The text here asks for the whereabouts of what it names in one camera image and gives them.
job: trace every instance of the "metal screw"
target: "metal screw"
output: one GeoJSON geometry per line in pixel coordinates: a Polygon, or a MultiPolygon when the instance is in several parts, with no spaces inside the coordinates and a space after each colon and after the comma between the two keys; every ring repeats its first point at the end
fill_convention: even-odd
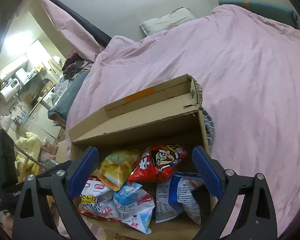
{"type": "Polygon", "coordinates": [[[30,174],[27,178],[27,180],[33,180],[34,179],[34,175],[33,174],[30,174]]]}
{"type": "Polygon", "coordinates": [[[57,176],[62,177],[65,173],[64,170],[57,171],[57,176]]]}
{"type": "Polygon", "coordinates": [[[261,173],[258,173],[258,174],[257,174],[257,178],[258,178],[258,179],[264,179],[265,176],[263,176],[261,173]]]}
{"type": "Polygon", "coordinates": [[[233,170],[226,170],[226,174],[228,175],[228,176],[233,176],[234,175],[234,171],[233,170]]]}

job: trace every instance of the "white snack bag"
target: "white snack bag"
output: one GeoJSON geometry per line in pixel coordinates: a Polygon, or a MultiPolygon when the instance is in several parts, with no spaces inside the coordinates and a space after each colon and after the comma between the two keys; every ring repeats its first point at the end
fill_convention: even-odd
{"type": "Polygon", "coordinates": [[[171,179],[157,184],[155,222],[165,222],[186,211],[198,225],[201,224],[200,207],[192,191],[203,185],[197,173],[177,172],[171,179]]]}
{"type": "Polygon", "coordinates": [[[94,217],[119,218],[117,207],[113,201],[113,190],[96,178],[89,178],[82,193],[81,206],[83,214],[94,217]]]}
{"type": "Polygon", "coordinates": [[[120,190],[114,192],[113,199],[121,222],[149,234],[154,200],[141,187],[135,182],[125,182],[120,190]]]}

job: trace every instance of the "pile of clothes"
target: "pile of clothes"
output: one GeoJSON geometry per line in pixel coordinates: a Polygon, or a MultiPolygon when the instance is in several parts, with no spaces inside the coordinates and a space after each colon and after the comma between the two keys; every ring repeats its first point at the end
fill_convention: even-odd
{"type": "Polygon", "coordinates": [[[92,61],[81,58],[77,52],[72,53],[62,67],[63,74],[52,95],[52,103],[55,105],[58,102],[59,98],[80,73],[90,72],[92,65],[92,61]]]}

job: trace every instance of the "pink blanket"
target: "pink blanket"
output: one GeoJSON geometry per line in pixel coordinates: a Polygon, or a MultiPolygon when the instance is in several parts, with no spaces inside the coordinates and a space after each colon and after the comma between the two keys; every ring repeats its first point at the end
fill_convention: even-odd
{"type": "MultiPolygon", "coordinates": [[[[299,30],[222,5],[140,42],[115,36],[85,79],[67,130],[106,104],[186,73],[201,84],[215,123],[212,157],[240,175],[265,174],[280,235],[300,208],[299,30]]],[[[224,235],[238,212],[236,205],[224,235]]]]}

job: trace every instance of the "cartoon face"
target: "cartoon face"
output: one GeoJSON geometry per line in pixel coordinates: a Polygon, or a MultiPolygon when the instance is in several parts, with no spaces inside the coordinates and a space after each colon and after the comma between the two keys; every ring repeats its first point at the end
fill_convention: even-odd
{"type": "Polygon", "coordinates": [[[175,160],[175,157],[170,154],[170,151],[158,150],[155,155],[155,163],[160,165],[167,165],[172,163],[175,160]]]}

